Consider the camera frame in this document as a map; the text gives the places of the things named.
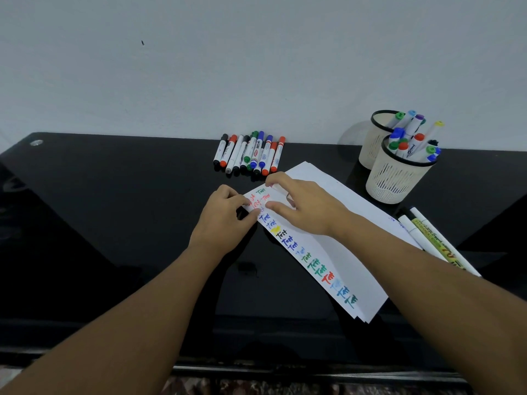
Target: right hand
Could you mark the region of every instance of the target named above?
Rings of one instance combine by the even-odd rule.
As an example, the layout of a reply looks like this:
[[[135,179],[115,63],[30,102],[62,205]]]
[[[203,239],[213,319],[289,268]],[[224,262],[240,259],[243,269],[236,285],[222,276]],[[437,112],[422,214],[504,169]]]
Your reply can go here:
[[[265,184],[282,186],[293,199],[291,204],[296,210],[276,201],[268,201],[266,208],[312,234],[335,236],[338,223],[352,213],[315,182],[292,179],[284,172],[276,172],[267,176]]]

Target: white wall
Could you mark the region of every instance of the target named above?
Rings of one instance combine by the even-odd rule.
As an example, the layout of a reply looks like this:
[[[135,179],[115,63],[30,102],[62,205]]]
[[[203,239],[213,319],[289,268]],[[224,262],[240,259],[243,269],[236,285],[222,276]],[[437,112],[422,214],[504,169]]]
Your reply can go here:
[[[527,151],[526,17],[527,0],[0,0],[0,151],[37,131],[337,143],[383,108],[444,120],[444,147]]]

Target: hand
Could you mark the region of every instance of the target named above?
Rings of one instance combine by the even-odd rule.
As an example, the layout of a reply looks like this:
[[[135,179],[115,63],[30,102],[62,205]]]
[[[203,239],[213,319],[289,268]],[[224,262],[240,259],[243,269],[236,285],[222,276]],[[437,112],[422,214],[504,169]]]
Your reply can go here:
[[[260,209],[255,209],[242,220],[236,209],[250,201],[231,187],[222,184],[212,193],[201,212],[198,224],[190,236],[190,246],[205,246],[219,252],[223,258],[232,251],[256,223]]]
[[[267,176],[265,184],[282,186],[296,210],[276,201],[268,201],[266,207],[304,231],[334,237],[339,222],[352,213],[315,182],[291,179],[284,172],[277,172]]]

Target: pen holder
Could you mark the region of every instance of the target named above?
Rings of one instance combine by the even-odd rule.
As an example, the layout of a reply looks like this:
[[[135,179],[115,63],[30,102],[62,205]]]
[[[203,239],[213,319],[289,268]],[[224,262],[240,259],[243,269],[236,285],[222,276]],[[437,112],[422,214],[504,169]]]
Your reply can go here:
[[[387,148],[388,138],[386,136],[381,141],[379,154],[366,182],[366,191],[384,204],[397,204],[437,161],[412,162],[395,156]]]
[[[364,144],[360,149],[359,162],[366,169],[371,169],[373,163],[377,158],[380,150],[380,143],[386,135],[389,135],[394,130],[385,125],[393,118],[399,111],[392,111],[391,109],[382,109],[381,111],[373,112],[370,118],[372,124],[366,133]]]

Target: left hand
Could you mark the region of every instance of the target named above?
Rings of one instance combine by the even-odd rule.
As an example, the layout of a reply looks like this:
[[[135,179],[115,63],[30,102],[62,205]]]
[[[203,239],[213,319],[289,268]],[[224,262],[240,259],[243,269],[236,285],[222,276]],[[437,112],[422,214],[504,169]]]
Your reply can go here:
[[[255,209],[242,220],[236,209],[250,201],[231,187],[222,184],[212,193],[201,212],[198,224],[190,236],[190,246],[204,246],[220,252],[221,257],[232,251],[256,223],[260,209]]]

